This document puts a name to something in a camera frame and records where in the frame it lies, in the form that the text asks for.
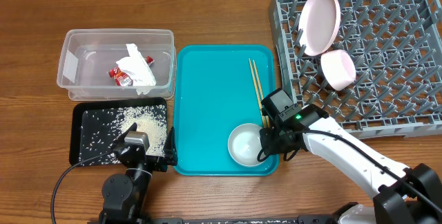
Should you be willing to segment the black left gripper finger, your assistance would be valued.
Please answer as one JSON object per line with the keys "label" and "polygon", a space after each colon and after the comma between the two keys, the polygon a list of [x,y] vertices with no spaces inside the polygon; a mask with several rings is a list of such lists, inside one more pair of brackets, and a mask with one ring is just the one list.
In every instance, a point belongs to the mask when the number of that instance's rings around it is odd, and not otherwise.
{"label": "black left gripper finger", "polygon": [[123,134],[121,134],[119,137],[114,139],[114,141],[111,143],[110,147],[115,148],[116,146],[123,144],[125,137],[128,135],[130,131],[136,131],[137,130],[137,124],[134,122]]}
{"label": "black left gripper finger", "polygon": [[175,128],[172,127],[167,135],[166,142],[164,143],[164,159],[167,165],[176,166],[178,162],[177,149],[175,144]]}

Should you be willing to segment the grey bowl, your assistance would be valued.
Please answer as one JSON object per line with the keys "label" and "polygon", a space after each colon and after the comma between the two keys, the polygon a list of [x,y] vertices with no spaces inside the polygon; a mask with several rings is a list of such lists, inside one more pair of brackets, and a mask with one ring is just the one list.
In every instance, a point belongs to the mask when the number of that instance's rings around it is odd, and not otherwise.
{"label": "grey bowl", "polygon": [[261,126],[252,123],[237,126],[229,135],[227,147],[231,158],[243,167],[257,167],[258,153],[262,149],[260,142]]}

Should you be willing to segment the white napkin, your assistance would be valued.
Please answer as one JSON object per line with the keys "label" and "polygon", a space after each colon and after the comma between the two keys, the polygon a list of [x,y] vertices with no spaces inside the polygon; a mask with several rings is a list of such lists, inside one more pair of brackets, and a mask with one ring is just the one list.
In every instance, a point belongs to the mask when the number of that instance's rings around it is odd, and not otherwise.
{"label": "white napkin", "polygon": [[126,48],[128,56],[116,61],[117,67],[130,77],[138,95],[147,95],[157,84],[155,76],[135,44],[126,44]]}

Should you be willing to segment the red snack wrapper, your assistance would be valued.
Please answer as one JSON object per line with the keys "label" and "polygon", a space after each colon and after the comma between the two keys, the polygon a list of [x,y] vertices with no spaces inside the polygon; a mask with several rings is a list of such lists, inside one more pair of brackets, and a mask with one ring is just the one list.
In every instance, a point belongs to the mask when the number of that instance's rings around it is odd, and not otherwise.
{"label": "red snack wrapper", "polygon": [[118,86],[155,86],[157,84],[149,65],[139,57],[124,57],[108,72]]}

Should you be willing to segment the wooden chopstick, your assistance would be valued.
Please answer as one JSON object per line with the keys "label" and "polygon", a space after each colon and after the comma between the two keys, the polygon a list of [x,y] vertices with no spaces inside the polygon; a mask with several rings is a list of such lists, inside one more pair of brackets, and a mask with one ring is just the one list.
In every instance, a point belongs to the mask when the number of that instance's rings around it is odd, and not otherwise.
{"label": "wooden chopstick", "polygon": [[[257,68],[257,66],[256,66],[256,62],[255,62],[254,60],[252,61],[252,64],[253,64],[253,68],[254,68],[254,70],[255,70],[256,80],[257,80],[257,83],[258,83],[258,91],[259,91],[259,94],[260,94],[261,104],[262,104],[262,100],[264,99],[264,95],[263,95],[263,92],[262,92],[262,86],[261,86],[260,76],[259,76],[258,68]],[[270,121],[269,121],[269,116],[268,116],[268,115],[265,115],[263,106],[262,106],[262,114],[264,115],[264,117],[265,117],[265,119],[266,119],[266,122],[267,122],[267,128],[270,127],[271,125],[270,125]]]}
{"label": "wooden chopstick", "polygon": [[250,58],[249,58],[249,67],[250,67],[250,70],[251,70],[251,76],[252,76],[252,80],[253,80],[253,85],[254,85],[254,89],[255,89],[255,92],[256,92],[256,98],[257,98],[257,101],[258,101],[259,112],[260,112],[260,116],[261,116],[261,119],[262,119],[262,125],[263,125],[263,128],[267,128],[266,119],[265,119],[264,115],[262,114],[261,98],[260,98],[260,94],[259,94],[259,91],[258,91],[258,83],[257,83],[257,80],[256,80],[256,74],[255,74],[255,70],[254,70],[253,65],[252,65],[252,60]]}

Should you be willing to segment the pink bowl with rice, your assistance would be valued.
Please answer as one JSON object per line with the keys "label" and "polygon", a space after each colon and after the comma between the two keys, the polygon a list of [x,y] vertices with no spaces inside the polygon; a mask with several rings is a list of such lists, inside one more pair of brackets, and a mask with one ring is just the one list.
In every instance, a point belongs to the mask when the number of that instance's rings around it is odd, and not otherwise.
{"label": "pink bowl with rice", "polygon": [[356,79],[356,67],[345,50],[323,53],[320,66],[325,80],[336,91],[341,91]]}

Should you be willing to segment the white round plate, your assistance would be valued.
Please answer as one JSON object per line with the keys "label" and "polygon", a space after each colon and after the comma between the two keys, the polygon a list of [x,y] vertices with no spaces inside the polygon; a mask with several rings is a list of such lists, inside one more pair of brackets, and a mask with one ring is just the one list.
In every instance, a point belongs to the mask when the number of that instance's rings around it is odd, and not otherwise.
{"label": "white round plate", "polygon": [[307,0],[298,24],[302,30],[299,44],[305,46],[305,54],[316,56],[333,44],[340,26],[338,0]]}

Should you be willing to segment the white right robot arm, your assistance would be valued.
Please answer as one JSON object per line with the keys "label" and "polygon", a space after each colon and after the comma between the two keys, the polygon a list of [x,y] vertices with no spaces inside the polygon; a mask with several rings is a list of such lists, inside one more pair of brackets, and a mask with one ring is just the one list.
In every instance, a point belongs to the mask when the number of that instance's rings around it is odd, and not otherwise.
{"label": "white right robot arm", "polygon": [[301,149],[333,164],[373,201],[345,210],[338,223],[440,223],[441,180],[427,165],[410,168],[373,150],[311,104],[264,103],[273,127],[261,130],[258,161],[291,160]]}

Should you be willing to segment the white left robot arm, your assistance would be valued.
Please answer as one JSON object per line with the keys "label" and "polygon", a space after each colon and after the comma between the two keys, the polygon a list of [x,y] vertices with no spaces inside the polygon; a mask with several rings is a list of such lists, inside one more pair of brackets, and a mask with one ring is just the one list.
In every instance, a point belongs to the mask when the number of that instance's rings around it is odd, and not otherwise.
{"label": "white left robot arm", "polygon": [[153,223],[153,219],[142,212],[148,185],[154,171],[166,172],[177,164],[174,130],[170,130],[162,148],[163,156],[150,156],[146,133],[137,131],[132,124],[116,138],[111,151],[126,167],[124,174],[109,176],[102,187],[103,210],[100,223]]}

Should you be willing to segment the black waste tray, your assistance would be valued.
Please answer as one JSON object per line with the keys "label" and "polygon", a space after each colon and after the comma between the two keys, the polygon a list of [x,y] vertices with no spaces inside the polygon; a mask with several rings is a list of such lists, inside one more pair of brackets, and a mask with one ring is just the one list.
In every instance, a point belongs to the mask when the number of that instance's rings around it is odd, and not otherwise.
{"label": "black waste tray", "polygon": [[73,110],[69,162],[74,165],[97,156],[87,162],[91,165],[112,165],[119,162],[114,155],[105,156],[113,141],[137,125],[146,133],[148,156],[163,156],[167,138],[167,103],[161,97],[113,100],[78,104]]}

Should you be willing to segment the spilled rice grains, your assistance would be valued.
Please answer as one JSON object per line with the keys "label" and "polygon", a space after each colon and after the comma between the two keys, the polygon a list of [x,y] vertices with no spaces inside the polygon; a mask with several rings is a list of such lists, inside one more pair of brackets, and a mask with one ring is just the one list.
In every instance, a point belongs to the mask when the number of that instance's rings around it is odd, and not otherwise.
{"label": "spilled rice grains", "polygon": [[161,149],[167,138],[166,107],[164,105],[136,106],[86,110],[82,113],[77,162],[97,156],[87,163],[110,165],[119,162],[115,155],[105,156],[111,143],[133,123],[139,132],[146,133],[149,141],[148,155],[162,156]]}

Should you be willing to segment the teal plastic tray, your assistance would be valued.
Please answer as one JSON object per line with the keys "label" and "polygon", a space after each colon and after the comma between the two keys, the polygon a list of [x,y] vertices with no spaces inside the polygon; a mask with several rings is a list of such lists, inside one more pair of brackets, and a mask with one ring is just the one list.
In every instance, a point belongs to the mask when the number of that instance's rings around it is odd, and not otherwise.
{"label": "teal plastic tray", "polygon": [[173,110],[178,173],[268,176],[277,169],[277,156],[243,167],[228,152],[229,135],[237,126],[262,124],[249,58],[256,62],[263,93],[274,91],[273,55],[265,46],[190,45],[179,52]]}

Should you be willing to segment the clear plastic bin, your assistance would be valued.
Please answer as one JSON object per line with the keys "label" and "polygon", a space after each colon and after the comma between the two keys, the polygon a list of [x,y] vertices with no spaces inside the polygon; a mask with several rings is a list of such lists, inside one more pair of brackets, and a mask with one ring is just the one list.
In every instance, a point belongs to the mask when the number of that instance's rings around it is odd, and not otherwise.
{"label": "clear plastic bin", "polygon": [[[118,86],[108,74],[117,61],[129,56],[128,44],[153,58],[155,86]],[[123,100],[174,94],[176,75],[174,34],[165,29],[93,28],[67,32],[57,72],[57,85],[74,101]]]}

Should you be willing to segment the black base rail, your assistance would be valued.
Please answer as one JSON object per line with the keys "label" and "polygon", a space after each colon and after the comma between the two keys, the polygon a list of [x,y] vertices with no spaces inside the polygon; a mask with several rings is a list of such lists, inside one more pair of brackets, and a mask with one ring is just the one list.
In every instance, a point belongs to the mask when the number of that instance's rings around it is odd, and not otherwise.
{"label": "black base rail", "polygon": [[134,221],[114,221],[130,224],[337,224],[338,217],[332,214],[307,214],[286,218],[225,218],[187,219],[182,218],[139,218]]}

